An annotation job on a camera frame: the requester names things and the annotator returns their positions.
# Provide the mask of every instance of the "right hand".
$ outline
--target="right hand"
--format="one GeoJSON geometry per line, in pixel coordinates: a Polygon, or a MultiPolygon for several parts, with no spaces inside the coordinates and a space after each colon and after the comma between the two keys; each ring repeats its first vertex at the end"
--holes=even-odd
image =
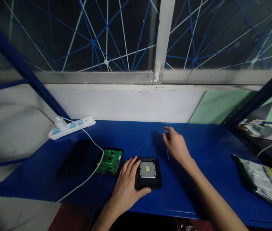
{"type": "Polygon", "coordinates": [[[165,133],[163,133],[163,138],[165,145],[173,157],[182,165],[185,166],[193,162],[192,157],[186,147],[185,140],[183,136],[177,133],[172,127],[164,127],[165,130],[170,132],[170,140],[167,139],[165,133]]]}

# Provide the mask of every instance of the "white cable on shelf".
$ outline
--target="white cable on shelf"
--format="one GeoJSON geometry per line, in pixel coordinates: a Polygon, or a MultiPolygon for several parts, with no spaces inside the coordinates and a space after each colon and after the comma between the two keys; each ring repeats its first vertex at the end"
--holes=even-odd
{"type": "Polygon", "coordinates": [[[272,147],[272,144],[269,145],[269,146],[267,146],[266,148],[262,149],[256,157],[258,157],[264,150],[266,150],[266,149],[268,149],[268,148],[270,148],[270,147],[272,147]]]}
{"type": "MultiPolygon", "coordinates": [[[[62,116],[58,116],[58,117],[63,118],[63,119],[68,120],[68,121],[71,121],[71,122],[74,122],[74,121],[69,120],[69,119],[66,119],[66,118],[64,118],[64,117],[62,117],[62,116]]],[[[80,185],[78,185],[77,187],[75,187],[73,190],[71,190],[69,193],[67,193],[66,195],[64,195],[64,196],[63,196],[61,199],[59,199],[57,202],[55,202],[55,204],[53,204],[52,206],[48,207],[47,209],[45,209],[45,210],[43,210],[43,211],[41,211],[41,212],[39,212],[39,213],[33,215],[31,218],[28,218],[26,221],[24,221],[24,222],[22,222],[22,223],[19,223],[18,225],[15,225],[14,227],[12,227],[11,229],[9,229],[9,230],[7,230],[7,231],[15,230],[15,229],[17,229],[17,228],[19,228],[19,227],[21,227],[21,226],[27,224],[28,222],[30,222],[30,221],[32,221],[34,218],[36,218],[38,215],[40,215],[40,214],[46,212],[47,210],[51,209],[52,207],[54,207],[55,205],[57,205],[58,203],[60,203],[64,198],[66,198],[68,195],[70,195],[70,194],[71,194],[72,192],[74,192],[76,189],[78,189],[78,188],[80,188],[81,186],[83,186],[83,185],[84,185],[84,184],[85,184],[85,183],[93,176],[93,174],[96,172],[96,170],[99,168],[99,166],[100,166],[100,164],[101,164],[101,162],[102,162],[102,159],[103,159],[103,157],[104,157],[104,150],[103,150],[100,146],[98,146],[98,145],[93,141],[93,139],[92,139],[91,136],[88,134],[88,132],[86,132],[82,127],[81,127],[81,129],[89,136],[89,138],[92,140],[92,142],[94,143],[94,145],[97,146],[99,149],[102,150],[102,157],[101,157],[101,160],[100,160],[100,162],[98,163],[98,165],[97,165],[97,167],[95,168],[95,170],[93,171],[93,173],[92,173],[92,174],[91,174],[91,175],[90,175],[83,183],[81,183],[80,185]]]]}

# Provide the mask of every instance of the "blue table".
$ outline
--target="blue table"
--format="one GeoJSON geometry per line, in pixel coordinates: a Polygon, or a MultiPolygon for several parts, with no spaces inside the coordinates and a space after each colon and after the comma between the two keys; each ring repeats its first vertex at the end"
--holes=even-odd
{"type": "MultiPolygon", "coordinates": [[[[101,147],[122,148],[123,159],[156,157],[160,161],[163,188],[153,190],[131,209],[133,212],[185,218],[206,218],[194,187],[176,161],[167,159],[162,139],[164,126],[172,126],[186,140],[191,156],[204,175],[248,226],[272,228],[272,206],[243,187],[232,159],[259,160],[223,125],[166,124],[150,122],[97,121],[86,128],[101,147]]],[[[30,158],[0,183],[0,196],[57,201],[82,183],[95,168],[99,158],[92,148],[81,173],[74,178],[58,178],[57,172],[77,140],[88,139],[83,131],[56,141],[48,140],[30,158]]],[[[115,179],[93,177],[63,202],[85,205],[95,210],[111,195],[115,179]]]]}

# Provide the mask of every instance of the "window glass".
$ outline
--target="window glass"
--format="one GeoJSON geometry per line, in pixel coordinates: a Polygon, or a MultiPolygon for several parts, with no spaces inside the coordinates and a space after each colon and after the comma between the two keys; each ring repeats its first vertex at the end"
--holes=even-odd
{"type": "Polygon", "coordinates": [[[176,0],[165,68],[272,69],[272,1],[176,0]]]}
{"type": "Polygon", "coordinates": [[[158,0],[3,0],[0,29],[35,71],[152,70],[158,9],[158,0]]]}

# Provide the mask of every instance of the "green circuit board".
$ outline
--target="green circuit board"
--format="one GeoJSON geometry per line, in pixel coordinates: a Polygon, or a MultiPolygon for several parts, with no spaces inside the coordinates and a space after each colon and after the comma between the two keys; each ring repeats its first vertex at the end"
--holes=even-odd
{"type": "Polygon", "coordinates": [[[103,160],[99,166],[99,168],[96,170],[97,174],[101,175],[116,175],[122,158],[123,152],[120,150],[111,150],[111,149],[105,149],[104,150],[104,157],[103,160]]]}

